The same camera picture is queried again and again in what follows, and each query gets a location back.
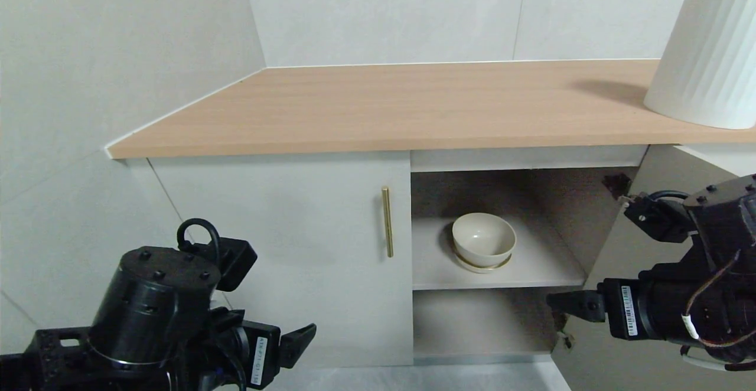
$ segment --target wooden countertop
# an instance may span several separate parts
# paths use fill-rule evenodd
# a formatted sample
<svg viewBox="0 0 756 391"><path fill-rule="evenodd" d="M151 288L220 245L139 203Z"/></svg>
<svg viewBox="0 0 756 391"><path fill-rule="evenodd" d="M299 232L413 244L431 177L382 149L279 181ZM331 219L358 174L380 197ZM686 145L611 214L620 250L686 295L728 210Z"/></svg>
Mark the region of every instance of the wooden countertop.
<svg viewBox="0 0 756 391"><path fill-rule="evenodd" d="M643 106L657 60L268 69L109 147L112 157L756 142Z"/></svg>

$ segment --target floor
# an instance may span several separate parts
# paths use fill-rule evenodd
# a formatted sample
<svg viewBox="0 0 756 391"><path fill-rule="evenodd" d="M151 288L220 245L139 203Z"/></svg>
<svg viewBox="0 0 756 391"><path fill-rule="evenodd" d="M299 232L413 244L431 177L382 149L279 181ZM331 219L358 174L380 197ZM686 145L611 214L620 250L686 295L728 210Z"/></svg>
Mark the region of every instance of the floor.
<svg viewBox="0 0 756 391"><path fill-rule="evenodd" d="M225 386L224 391L235 389ZM551 361L282 370L268 391L570 391Z"/></svg>

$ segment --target white bowl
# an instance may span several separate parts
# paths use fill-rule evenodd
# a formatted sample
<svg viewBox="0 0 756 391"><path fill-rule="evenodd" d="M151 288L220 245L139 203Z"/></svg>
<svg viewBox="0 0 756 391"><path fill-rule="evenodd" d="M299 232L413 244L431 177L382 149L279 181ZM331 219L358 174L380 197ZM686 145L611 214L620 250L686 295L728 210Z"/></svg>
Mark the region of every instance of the white bowl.
<svg viewBox="0 0 756 391"><path fill-rule="evenodd" d="M492 214L465 214L454 222L451 234L462 266L478 273L506 264L517 243L510 223Z"/></svg>

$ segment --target sticker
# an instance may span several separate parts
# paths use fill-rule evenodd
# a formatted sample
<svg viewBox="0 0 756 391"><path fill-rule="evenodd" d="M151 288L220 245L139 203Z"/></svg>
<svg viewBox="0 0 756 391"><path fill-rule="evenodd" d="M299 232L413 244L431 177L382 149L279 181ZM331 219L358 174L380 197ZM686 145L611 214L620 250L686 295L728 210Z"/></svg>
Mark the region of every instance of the sticker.
<svg viewBox="0 0 756 391"><path fill-rule="evenodd" d="M252 360L252 377L249 379L253 385L260 385L262 383L262 370L265 368L266 350L268 350L268 338L257 338L255 358Z"/></svg>
<svg viewBox="0 0 756 391"><path fill-rule="evenodd" d="M635 310L633 308L633 295L629 286L622 286L622 302L624 303L624 318L627 321L627 334L631 337L638 335L638 326L635 322Z"/></svg>

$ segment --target cabinet door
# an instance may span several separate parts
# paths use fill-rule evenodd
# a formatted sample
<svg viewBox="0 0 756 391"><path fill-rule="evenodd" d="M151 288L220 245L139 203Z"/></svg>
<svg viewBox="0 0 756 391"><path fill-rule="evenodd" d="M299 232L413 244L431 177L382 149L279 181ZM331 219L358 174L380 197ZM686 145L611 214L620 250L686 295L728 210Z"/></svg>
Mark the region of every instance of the cabinet door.
<svg viewBox="0 0 756 391"><path fill-rule="evenodd" d="M651 146L632 185L632 194L672 189L697 192L708 184L735 178L675 146ZM604 278L637 278L659 262L677 262L690 248L659 243L619 214L599 254L585 289L596 289ZM680 347L662 341L628 342L613 338L608 324L570 319L565 332L573 346L558 342L552 358L574 391L648 391L650 389L753 389L753 375L716 372L687 364ZM703 351L696 355L706 356Z"/></svg>
<svg viewBox="0 0 756 391"><path fill-rule="evenodd" d="M243 283L226 294L233 308L283 333L318 324L299 363L412 363L408 152L151 162L182 219L207 219L221 236L248 240L257 251ZM390 189L393 258L383 186Z"/></svg>

